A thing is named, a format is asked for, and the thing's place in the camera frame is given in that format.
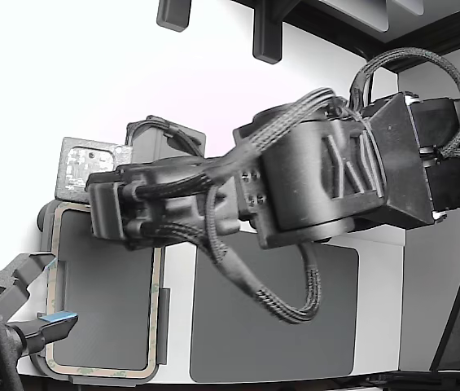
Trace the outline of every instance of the white surface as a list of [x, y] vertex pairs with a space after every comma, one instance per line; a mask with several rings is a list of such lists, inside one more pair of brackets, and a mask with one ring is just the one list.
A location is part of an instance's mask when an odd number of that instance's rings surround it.
[[[283, 60], [272, 66], [252, 58], [251, 9], [195, 0], [189, 28], [175, 33], [156, 25], [157, 4], [0, 1], [0, 269], [39, 249], [36, 216], [54, 196], [63, 136], [122, 143], [128, 122], [153, 114], [206, 133], [207, 154], [216, 156], [233, 146], [231, 130], [260, 110], [320, 86], [347, 96], [364, 64], [286, 25]], [[375, 96], [394, 91], [396, 75], [379, 71]], [[189, 378], [187, 367], [177, 367], [189, 357], [195, 259], [187, 248], [168, 250], [169, 365], [154, 381]], [[43, 310], [43, 279], [17, 319]], [[35, 373], [28, 360], [20, 370]]]
[[[445, 56], [459, 69], [460, 50]], [[422, 99], [459, 98], [450, 77], [433, 64], [400, 73], [401, 90]], [[439, 225], [407, 232], [401, 369], [428, 371], [460, 283], [460, 210]]]

